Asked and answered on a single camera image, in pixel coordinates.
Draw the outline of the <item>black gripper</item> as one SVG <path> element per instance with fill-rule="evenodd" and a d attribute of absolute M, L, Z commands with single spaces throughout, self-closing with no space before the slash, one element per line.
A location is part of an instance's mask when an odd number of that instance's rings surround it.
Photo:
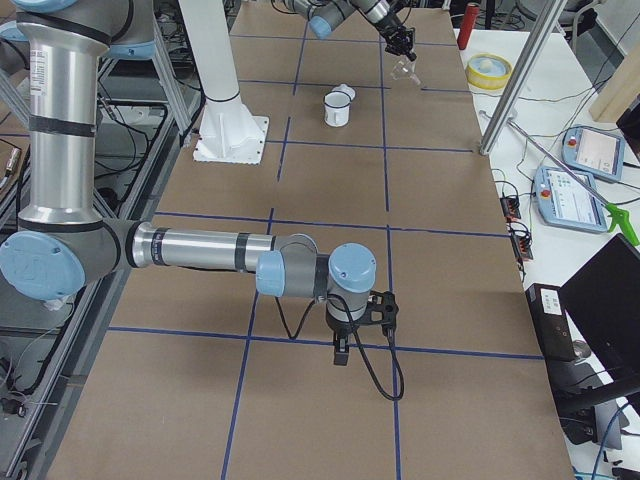
<path fill-rule="evenodd" d="M 417 59 L 414 49 L 415 29 L 413 27 L 398 26 L 385 29 L 382 32 L 385 40 L 385 51 L 390 54 L 406 54 L 409 61 Z"/>
<path fill-rule="evenodd" d="M 349 360 L 349 336 L 353 329 L 349 322 L 336 319 L 329 320 L 329 327 L 333 331 L 333 364 L 335 366 L 346 366 Z"/>

